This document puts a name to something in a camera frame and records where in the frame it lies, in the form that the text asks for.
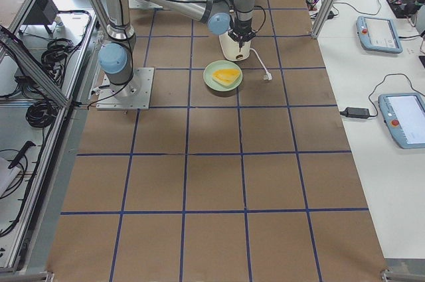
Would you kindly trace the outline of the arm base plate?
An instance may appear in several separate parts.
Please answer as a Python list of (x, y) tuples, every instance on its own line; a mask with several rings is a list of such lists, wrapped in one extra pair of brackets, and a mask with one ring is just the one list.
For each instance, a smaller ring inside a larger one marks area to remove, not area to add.
[(101, 89), (99, 102), (95, 103), (98, 110), (133, 110), (149, 109), (154, 68), (137, 68), (133, 71), (132, 81), (118, 94), (120, 87), (111, 85)]
[(145, 0), (128, 0), (130, 10), (162, 10), (163, 7)]

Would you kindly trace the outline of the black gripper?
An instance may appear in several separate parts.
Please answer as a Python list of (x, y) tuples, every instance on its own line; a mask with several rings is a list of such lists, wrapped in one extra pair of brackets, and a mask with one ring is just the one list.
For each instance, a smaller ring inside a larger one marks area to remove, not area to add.
[(230, 21), (228, 35), (236, 42), (239, 52), (256, 36), (256, 31), (252, 29), (252, 17), (252, 9), (248, 12), (234, 10), (234, 18)]

